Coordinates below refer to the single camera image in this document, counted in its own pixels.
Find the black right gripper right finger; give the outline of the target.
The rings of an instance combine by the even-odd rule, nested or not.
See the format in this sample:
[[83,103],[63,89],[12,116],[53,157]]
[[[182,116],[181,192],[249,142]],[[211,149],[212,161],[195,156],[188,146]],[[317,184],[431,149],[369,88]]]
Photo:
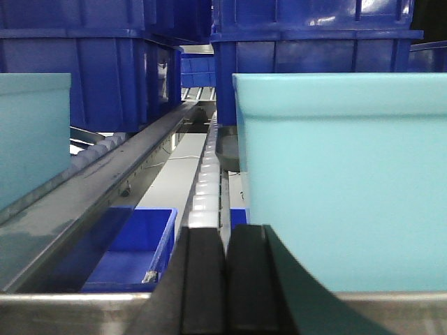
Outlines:
[[286,308],[264,228],[237,225],[226,261],[229,334],[299,334]]

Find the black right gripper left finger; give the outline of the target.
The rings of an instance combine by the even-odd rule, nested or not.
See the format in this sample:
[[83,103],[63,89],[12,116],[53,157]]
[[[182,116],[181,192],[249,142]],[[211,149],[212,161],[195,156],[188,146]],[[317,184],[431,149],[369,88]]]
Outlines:
[[168,269],[127,334],[224,334],[225,257],[216,228],[181,229]]

